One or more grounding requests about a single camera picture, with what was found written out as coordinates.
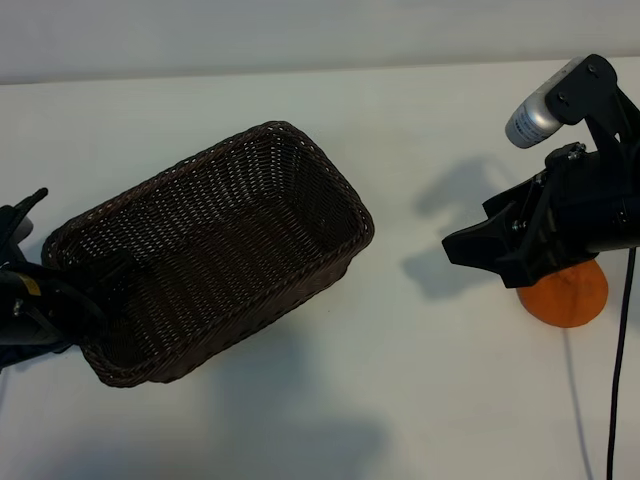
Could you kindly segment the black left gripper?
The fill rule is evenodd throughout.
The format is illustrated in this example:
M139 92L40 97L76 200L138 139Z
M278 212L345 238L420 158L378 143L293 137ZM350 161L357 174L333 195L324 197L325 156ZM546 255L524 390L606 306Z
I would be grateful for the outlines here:
M101 304L124 301L135 267L129 252L90 259L79 270L27 262L2 266L1 367L97 338L108 323Z

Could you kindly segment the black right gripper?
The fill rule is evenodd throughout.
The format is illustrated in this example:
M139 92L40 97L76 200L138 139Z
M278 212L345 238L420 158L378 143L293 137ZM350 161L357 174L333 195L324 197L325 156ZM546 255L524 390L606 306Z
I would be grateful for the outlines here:
M482 207L483 222L442 240L449 261L502 274L507 288L532 286L625 247L625 150L617 142L593 152L565 145L547 155L543 174Z

